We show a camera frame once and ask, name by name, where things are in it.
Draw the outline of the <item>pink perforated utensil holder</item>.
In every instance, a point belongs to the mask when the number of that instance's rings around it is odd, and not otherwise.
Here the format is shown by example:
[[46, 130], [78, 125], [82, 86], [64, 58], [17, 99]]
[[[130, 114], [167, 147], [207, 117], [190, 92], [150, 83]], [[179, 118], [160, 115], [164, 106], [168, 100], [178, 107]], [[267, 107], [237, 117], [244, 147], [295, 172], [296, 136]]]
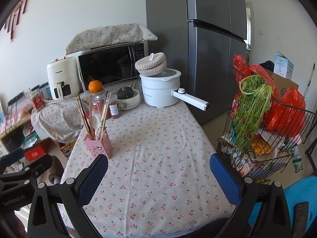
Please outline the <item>pink perforated utensil holder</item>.
[[108, 159], [111, 158], [113, 145], [105, 129], [100, 140], [92, 140], [88, 135], [84, 138], [84, 144], [93, 157], [99, 154], [105, 155]]

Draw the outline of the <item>black chopstick gold tip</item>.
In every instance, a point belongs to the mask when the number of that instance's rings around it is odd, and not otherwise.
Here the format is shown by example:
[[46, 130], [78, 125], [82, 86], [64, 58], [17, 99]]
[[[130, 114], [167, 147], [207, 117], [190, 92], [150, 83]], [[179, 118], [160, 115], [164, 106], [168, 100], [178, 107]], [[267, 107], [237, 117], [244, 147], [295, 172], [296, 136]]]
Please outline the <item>black chopstick gold tip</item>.
[[82, 101], [81, 101], [81, 97], [80, 97], [80, 95], [78, 95], [76, 98], [78, 99], [79, 110], [80, 110], [81, 115], [83, 117], [84, 126], [86, 128], [86, 131], [88, 132], [88, 135], [90, 136], [90, 127], [88, 125], [88, 120], [87, 120], [87, 118], [85, 116], [85, 110], [84, 110], [84, 107], [83, 107], [83, 104], [82, 104]]

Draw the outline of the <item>white plastic spoon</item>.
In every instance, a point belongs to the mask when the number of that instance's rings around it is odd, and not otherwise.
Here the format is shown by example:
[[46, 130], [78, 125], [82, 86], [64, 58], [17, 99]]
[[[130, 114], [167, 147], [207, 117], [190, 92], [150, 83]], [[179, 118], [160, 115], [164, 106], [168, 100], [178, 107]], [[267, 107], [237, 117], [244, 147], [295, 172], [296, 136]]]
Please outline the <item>white plastic spoon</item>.
[[92, 121], [93, 126], [94, 126], [94, 139], [98, 140], [99, 138], [99, 129], [100, 129], [100, 121], [98, 118], [94, 119]]

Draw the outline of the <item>brown fuzzy slipper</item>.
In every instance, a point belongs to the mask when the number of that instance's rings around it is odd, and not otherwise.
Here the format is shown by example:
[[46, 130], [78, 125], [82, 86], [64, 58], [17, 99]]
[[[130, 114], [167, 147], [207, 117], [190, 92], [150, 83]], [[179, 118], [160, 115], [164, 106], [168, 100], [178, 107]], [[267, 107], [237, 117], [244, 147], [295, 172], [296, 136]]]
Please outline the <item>brown fuzzy slipper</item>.
[[57, 156], [52, 155], [52, 166], [49, 169], [48, 180], [51, 184], [60, 184], [64, 172], [63, 165]]

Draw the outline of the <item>red box on shelf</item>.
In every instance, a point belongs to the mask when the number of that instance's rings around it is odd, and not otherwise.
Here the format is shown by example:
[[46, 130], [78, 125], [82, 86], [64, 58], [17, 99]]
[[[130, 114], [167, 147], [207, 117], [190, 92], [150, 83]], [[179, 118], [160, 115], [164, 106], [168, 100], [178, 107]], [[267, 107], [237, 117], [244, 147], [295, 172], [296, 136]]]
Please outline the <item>red box on shelf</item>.
[[41, 146], [35, 146], [25, 151], [24, 156], [28, 161], [34, 161], [46, 154]]

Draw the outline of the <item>yellow cardboard box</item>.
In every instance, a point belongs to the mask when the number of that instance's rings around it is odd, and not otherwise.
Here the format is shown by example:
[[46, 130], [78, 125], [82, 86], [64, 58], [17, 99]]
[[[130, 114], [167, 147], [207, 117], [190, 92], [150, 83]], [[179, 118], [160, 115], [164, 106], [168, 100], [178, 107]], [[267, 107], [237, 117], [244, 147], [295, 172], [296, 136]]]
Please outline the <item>yellow cardboard box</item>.
[[72, 150], [75, 146], [76, 141], [72, 141], [69, 143], [60, 143], [59, 142], [59, 148], [62, 154], [68, 159], [70, 157], [70, 154], [72, 153]]

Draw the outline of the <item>spice jar white label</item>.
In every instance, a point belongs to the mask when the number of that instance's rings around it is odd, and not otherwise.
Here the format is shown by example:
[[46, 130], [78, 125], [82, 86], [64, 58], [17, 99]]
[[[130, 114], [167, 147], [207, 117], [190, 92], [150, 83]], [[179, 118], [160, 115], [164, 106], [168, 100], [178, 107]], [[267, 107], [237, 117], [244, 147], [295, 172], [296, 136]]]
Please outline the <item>spice jar white label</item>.
[[112, 94], [109, 101], [109, 110], [111, 118], [117, 119], [120, 117], [120, 108], [117, 94]]

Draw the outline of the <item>spice jar red contents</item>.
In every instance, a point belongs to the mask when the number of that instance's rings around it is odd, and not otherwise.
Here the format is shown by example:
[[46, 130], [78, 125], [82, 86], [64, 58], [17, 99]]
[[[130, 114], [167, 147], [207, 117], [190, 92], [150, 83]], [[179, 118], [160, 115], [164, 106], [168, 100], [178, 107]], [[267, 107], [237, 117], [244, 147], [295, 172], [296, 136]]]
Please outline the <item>spice jar red contents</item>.
[[103, 114], [103, 108], [107, 101], [107, 91], [102, 88], [101, 91], [92, 94], [92, 114], [100, 120]]

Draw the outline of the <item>orange tangerine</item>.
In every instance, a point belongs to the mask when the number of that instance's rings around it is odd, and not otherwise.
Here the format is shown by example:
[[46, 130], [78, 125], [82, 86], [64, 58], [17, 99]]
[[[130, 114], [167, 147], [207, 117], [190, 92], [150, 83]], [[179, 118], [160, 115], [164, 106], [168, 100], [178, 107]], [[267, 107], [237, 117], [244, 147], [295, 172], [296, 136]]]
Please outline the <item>orange tangerine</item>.
[[91, 76], [91, 81], [88, 85], [88, 90], [91, 92], [91, 93], [98, 93], [102, 90], [103, 88], [103, 85], [102, 85], [102, 82], [99, 81], [99, 80], [96, 80], [96, 79], [93, 79]]

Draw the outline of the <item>dark green squash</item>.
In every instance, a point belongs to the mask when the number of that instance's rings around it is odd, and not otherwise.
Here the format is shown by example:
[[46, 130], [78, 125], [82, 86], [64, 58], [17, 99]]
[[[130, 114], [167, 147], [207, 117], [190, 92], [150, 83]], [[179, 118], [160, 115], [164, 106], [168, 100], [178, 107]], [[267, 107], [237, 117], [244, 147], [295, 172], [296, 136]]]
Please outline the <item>dark green squash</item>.
[[120, 100], [130, 99], [134, 96], [134, 91], [129, 86], [126, 86], [118, 90], [117, 96]]

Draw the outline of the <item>cream air fryer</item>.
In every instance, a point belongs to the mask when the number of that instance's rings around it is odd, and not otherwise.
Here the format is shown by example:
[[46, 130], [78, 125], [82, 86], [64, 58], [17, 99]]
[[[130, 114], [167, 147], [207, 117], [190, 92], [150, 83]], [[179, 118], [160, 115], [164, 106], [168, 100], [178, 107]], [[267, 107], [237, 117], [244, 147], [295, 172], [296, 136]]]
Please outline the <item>cream air fryer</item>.
[[47, 65], [47, 75], [54, 101], [63, 101], [79, 94], [81, 86], [75, 57], [55, 59]]

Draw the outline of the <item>white electric cooking pot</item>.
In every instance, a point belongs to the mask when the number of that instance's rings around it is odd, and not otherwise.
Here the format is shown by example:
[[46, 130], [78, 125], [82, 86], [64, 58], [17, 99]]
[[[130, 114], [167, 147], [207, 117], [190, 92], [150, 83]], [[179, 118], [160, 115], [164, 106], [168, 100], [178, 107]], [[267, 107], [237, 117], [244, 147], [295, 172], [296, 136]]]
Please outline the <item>white electric cooking pot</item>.
[[202, 111], [206, 111], [209, 102], [192, 96], [180, 87], [181, 72], [175, 69], [154, 75], [140, 74], [143, 97], [146, 104], [156, 108], [164, 108], [184, 101]]

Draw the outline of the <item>black microwave oven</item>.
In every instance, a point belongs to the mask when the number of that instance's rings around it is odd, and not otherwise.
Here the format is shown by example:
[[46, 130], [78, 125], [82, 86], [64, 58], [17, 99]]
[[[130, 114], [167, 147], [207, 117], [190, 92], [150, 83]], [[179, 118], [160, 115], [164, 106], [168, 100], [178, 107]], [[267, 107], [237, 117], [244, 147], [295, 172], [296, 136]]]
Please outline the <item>black microwave oven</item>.
[[84, 91], [92, 80], [108, 85], [139, 76], [135, 62], [145, 57], [144, 43], [121, 44], [93, 48], [78, 56], [78, 66]]

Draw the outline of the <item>woven rattan basket lid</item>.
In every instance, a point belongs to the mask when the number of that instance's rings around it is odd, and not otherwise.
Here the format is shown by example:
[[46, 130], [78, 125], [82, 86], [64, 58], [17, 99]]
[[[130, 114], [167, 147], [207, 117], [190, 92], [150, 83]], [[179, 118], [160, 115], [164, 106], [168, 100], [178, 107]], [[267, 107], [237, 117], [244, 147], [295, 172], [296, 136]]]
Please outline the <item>woven rattan basket lid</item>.
[[155, 76], [167, 69], [167, 60], [162, 52], [151, 53], [135, 62], [135, 69], [144, 76]]

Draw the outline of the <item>floral cloth cover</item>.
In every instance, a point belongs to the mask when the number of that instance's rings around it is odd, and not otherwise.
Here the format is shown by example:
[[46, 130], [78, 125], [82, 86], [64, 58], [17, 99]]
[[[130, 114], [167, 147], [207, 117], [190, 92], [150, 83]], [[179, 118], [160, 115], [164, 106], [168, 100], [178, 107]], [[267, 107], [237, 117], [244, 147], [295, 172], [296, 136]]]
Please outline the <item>floral cloth cover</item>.
[[66, 55], [104, 46], [157, 40], [154, 33], [138, 23], [96, 27], [75, 35], [66, 47]]

